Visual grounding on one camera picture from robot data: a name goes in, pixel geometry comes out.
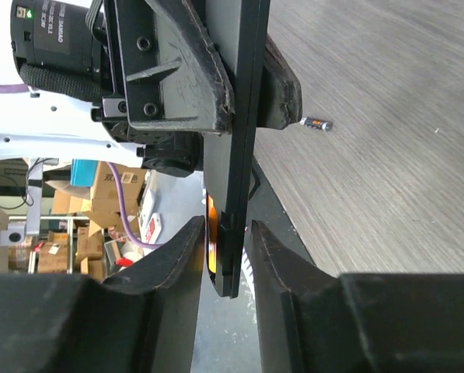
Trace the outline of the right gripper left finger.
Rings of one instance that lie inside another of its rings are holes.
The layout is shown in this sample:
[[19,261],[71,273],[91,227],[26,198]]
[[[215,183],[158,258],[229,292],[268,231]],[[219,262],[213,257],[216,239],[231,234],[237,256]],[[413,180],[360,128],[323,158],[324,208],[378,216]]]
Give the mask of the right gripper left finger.
[[205,221],[104,281],[0,274],[0,372],[188,372]]

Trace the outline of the black remote control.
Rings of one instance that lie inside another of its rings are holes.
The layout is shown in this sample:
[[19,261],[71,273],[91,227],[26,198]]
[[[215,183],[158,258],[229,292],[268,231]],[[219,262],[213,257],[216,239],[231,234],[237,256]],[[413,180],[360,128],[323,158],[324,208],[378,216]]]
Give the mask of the black remote control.
[[220,297],[239,292],[263,56],[270,13],[268,1],[209,1],[208,30],[235,95],[229,134],[204,138],[204,184],[218,212],[217,267],[208,273]]

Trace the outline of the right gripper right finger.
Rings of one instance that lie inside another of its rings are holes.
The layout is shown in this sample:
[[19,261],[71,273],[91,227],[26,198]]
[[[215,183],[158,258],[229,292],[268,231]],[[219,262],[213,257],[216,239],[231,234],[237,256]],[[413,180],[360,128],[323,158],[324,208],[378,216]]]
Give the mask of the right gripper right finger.
[[332,277],[250,232],[263,371],[464,372],[464,274]]

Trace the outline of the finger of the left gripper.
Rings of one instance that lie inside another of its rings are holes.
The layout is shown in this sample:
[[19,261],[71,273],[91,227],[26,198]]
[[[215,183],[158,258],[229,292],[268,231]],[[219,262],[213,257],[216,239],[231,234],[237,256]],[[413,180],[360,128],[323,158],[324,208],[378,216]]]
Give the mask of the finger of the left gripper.
[[301,83],[276,43],[267,34],[257,127],[281,131],[301,119]]

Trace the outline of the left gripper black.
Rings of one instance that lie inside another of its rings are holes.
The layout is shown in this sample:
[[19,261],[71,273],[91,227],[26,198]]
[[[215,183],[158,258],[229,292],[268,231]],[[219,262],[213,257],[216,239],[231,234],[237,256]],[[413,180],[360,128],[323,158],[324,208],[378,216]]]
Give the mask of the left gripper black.
[[235,102],[192,2],[94,1],[89,31],[106,55],[93,119],[115,140],[135,144],[145,169],[177,177],[198,171],[195,132],[230,132]]

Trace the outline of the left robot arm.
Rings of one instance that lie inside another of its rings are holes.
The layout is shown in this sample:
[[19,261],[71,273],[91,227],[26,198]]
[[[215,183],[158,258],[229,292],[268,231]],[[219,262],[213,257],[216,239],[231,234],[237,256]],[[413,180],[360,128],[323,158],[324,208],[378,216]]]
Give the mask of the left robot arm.
[[302,118],[267,1],[0,1],[0,160],[219,180]]

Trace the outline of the orange battery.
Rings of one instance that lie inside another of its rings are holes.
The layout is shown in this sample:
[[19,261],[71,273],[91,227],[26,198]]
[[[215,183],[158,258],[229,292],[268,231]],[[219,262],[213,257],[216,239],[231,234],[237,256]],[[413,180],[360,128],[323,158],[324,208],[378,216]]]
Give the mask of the orange battery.
[[217,243],[218,243],[218,212],[212,197],[207,195],[208,218],[208,269],[216,273],[217,267]]

